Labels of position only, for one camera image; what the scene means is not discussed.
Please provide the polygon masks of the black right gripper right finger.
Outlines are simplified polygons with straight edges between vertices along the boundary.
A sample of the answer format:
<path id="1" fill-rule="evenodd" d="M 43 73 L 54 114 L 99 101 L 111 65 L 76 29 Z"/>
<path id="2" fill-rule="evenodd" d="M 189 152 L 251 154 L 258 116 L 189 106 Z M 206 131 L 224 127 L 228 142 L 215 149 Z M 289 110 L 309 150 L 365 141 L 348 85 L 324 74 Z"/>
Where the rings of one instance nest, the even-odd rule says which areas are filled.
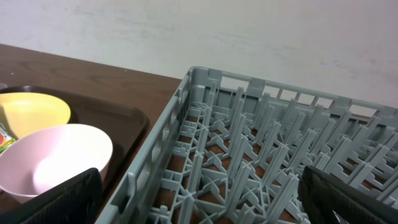
<path id="1" fill-rule="evenodd" d="M 341 180 L 306 166 L 298 185 L 298 197 L 311 223 L 397 224 L 397 210 L 371 198 Z"/>

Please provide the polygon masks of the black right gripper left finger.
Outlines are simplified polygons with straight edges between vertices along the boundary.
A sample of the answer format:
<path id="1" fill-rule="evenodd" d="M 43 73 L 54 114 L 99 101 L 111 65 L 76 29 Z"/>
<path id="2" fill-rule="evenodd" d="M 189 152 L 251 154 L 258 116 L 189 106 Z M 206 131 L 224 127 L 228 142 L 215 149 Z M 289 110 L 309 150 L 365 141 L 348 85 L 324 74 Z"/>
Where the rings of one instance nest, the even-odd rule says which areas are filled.
<path id="1" fill-rule="evenodd" d="M 72 177 L 1 215 L 1 224 L 94 223 L 102 204 L 103 184 L 96 168 Z"/>

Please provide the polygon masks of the pink bowl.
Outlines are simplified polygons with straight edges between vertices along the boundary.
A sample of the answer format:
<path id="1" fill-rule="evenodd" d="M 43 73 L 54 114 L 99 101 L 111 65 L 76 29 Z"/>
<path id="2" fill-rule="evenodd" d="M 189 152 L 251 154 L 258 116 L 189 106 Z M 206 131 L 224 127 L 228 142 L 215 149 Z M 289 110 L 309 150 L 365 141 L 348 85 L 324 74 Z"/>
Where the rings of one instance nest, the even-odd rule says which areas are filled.
<path id="1" fill-rule="evenodd" d="M 86 124 L 41 129 L 1 154 L 1 190 L 24 203 L 89 168 L 104 181 L 113 154 L 111 138 Z"/>

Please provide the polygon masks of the green snack wrapper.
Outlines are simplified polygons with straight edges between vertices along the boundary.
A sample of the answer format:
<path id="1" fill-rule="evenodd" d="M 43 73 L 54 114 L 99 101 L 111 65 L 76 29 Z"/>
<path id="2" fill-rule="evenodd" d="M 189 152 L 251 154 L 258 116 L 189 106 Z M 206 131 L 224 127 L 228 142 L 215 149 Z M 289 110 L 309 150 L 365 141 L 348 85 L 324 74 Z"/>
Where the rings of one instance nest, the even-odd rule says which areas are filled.
<path id="1" fill-rule="evenodd" d="M 16 142 L 16 139 L 13 138 L 1 124 L 0 127 L 0 153 L 3 153 L 7 148 L 9 148 L 12 144 Z"/>

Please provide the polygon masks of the yellow plate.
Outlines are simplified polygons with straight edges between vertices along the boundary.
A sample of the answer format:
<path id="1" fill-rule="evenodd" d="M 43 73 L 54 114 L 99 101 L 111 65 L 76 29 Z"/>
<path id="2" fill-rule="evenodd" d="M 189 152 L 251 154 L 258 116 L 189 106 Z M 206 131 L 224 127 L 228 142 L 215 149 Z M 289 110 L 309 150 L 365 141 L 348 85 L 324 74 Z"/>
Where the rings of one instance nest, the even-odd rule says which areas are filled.
<path id="1" fill-rule="evenodd" d="M 1 94 L 1 124 L 17 139 L 67 124 L 71 113 L 68 104 L 56 96 L 28 92 Z"/>

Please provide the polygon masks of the grey dishwasher rack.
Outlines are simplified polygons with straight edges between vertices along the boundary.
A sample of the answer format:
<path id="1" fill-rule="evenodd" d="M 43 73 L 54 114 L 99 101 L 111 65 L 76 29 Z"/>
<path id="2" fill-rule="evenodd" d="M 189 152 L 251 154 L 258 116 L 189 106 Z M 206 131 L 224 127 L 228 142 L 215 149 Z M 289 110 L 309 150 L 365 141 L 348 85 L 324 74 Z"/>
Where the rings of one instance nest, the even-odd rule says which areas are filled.
<path id="1" fill-rule="evenodd" d="M 193 67 L 98 223 L 308 223 L 306 166 L 397 207 L 397 109 Z"/>

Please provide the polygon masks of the dark brown serving tray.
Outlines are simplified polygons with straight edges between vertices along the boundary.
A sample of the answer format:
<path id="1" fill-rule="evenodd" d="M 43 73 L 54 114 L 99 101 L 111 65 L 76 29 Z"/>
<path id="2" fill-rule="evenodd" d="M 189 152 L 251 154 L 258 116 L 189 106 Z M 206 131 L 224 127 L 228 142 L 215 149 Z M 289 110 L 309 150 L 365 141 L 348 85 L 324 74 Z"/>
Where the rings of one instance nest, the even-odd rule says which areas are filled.
<path id="1" fill-rule="evenodd" d="M 16 92 L 44 93 L 56 96 L 69 105 L 71 109 L 70 123 L 91 125 L 108 134 L 113 143 L 113 154 L 103 179 L 103 199 L 105 200 L 111 194 L 122 167 L 148 128 L 147 116 L 133 106 L 39 86 L 14 86 L 1 90 L 1 93 Z"/>

